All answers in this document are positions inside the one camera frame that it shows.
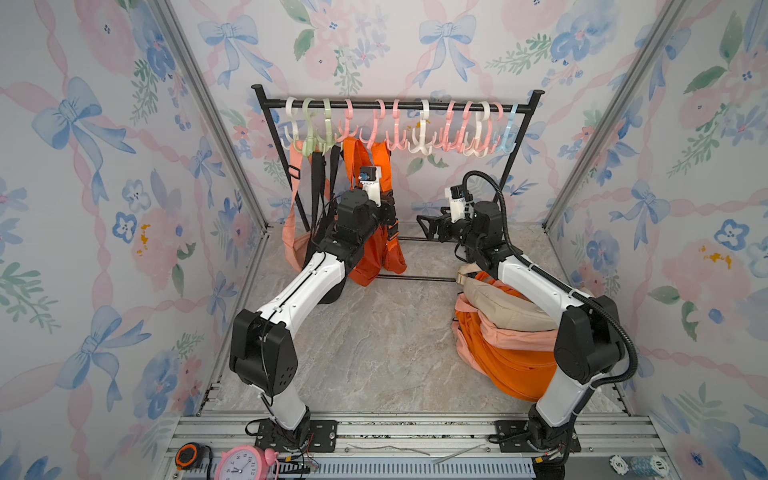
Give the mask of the orange crossbody bag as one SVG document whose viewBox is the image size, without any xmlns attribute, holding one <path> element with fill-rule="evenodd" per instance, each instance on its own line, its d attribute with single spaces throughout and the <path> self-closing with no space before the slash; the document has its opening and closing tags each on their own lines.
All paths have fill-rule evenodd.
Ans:
<svg viewBox="0 0 768 480">
<path fill-rule="evenodd" d="M 359 139 L 347 138 L 343 141 L 343 156 L 346 176 L 352 188 L 360 188 L 359 180 L 362 167 L 380 167 L 381 174 L 377 175 L 380 185 L 382 205 L 394 207 L 392 190 L 391 152 L 385 142 L 372 146 L 372 155 Z M 407 265 L 398 240 L 399 225 L 397 216 L 392 221 L 382 225 L 366 242 L 364 255 L 349 277 L 357 284 L 366 287 L 382 269 L 402 274 Z"/>
<path fill-rule="evenodd" d="M 490 375 L 481 374 L 487 376 L 503 393 L 529 402 L 535 402 L 544 395 L 554 376 L 554 374 L 551 377 L 523 374 L 517 371 L 504 373 L 499 368 L 491 368 Z"/>
</svg>

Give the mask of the beige crossbody bag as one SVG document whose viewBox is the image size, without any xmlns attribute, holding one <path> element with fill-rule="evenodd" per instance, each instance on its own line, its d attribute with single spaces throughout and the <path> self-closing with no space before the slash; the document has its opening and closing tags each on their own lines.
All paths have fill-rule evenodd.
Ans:
<svg viewBox="0 0 768 480">
<path fill-rule="evenodd" d="M 470 305 L 497 328 L 521 332 L 557 329 L 556 322 L 527 297 L 494 279 L 476 264 L 461 266 L 457 283 Z"/>
</svg>

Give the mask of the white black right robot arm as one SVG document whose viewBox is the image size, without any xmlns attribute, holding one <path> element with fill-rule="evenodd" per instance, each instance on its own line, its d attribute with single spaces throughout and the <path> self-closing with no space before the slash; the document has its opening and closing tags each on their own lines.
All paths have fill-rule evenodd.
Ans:
<svg viewBox="0 0 768 480">
<path fill-rule="evenodd" d="M 637 349 L 619 321 L 615 302 L 572 289 L 532 262 L 511 243 L 504 205 L 480 201 L 472 213 L 443 208 L 439 216 L 420 215 L 427 239 L 455 240 L 481 270 L 519 291 L 557 326 L 552 380 L 528 413 L 522 439 L 533 449 L 567 452 L 578 415 L 603 385 L 631 379 Z"/>
</svg>

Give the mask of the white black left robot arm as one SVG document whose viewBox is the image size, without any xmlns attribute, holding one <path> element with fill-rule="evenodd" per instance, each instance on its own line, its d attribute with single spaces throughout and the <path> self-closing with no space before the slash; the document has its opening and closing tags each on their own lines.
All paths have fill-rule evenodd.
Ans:
<svg viewBox="0 0 768 480">
<path fill-rule="evenodd" d="M 334 219 L 297 277 L 257 311 L 243 309 L 235 317 L 229 369 L 259 391 L 274 428 L 295 447 L 308 439 L 311 413 L 293 385 L 294 335 L 317 305 L 343 290 L 366 243 L 394 218 L 393 204 L 380 195 L 364 189 L 341 194 Z"/>
</svg>

